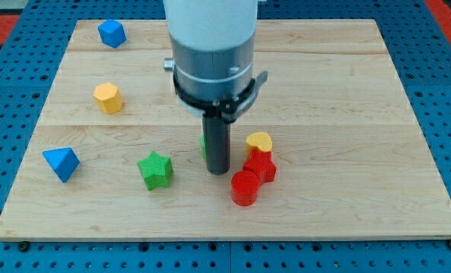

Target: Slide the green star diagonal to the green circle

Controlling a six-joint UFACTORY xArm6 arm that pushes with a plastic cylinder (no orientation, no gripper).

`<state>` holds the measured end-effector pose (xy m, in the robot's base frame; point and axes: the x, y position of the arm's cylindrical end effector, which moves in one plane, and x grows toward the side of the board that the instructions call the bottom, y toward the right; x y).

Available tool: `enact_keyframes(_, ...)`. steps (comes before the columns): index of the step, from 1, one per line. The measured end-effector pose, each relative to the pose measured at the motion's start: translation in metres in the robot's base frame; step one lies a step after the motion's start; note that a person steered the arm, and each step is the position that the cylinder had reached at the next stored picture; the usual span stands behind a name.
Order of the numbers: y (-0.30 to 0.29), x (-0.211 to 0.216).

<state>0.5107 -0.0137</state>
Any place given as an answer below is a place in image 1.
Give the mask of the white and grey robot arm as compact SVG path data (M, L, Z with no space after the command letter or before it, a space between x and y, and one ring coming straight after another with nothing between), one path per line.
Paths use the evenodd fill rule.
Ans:
M256 0L164 0L180 103L203 113L252 81Z

